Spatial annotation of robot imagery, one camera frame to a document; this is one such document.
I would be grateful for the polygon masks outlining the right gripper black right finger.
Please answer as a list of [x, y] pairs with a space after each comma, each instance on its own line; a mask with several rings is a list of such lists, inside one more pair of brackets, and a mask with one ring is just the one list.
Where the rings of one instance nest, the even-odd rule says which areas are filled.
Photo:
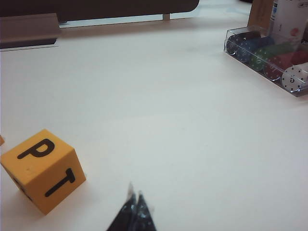
[[138, 202], [136, 205], [136, 215], [133, 223], [134, 231], [157, 231], [151, 212], [146, 203], [142, 191], [139, 191]]

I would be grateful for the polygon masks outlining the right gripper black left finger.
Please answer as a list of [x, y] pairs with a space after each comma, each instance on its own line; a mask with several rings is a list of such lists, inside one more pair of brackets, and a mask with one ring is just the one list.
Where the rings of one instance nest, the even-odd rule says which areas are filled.
[[128, 185], [127, 198], [107, 231], [130, 231], [136, 214], [136, 193], [133, 184]]

